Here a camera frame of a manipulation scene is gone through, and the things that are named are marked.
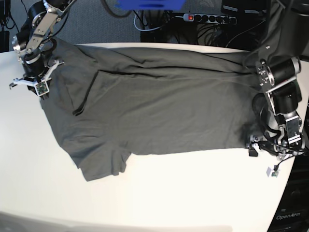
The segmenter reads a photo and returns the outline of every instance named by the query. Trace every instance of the gray carpet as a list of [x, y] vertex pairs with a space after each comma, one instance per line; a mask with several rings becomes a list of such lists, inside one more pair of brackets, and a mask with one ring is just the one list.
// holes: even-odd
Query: gray carpet
[[[12, 16], [20, 28], [26, 20], [26, 12], [21, 0], [12, 1]], [[26, 8], [38, 0], [24, 0]], [[108, 0], [115, 12], [121, 13], [113, 7], [116, 0]], [[180, 12], [192, 13], [220, 13], [221, 0], [187, 0]], [[133, 25], [134, 15], [128, 18], [116, 19], [107, 14], [100, 0], [77, 0], [72, 7], [69, 19], [58, 37], [72, 44], [108, 43], [108, 42], [139, 42], [140, 33]], [[14, 28], [10, 30], [10, 38], [17, 33]]]

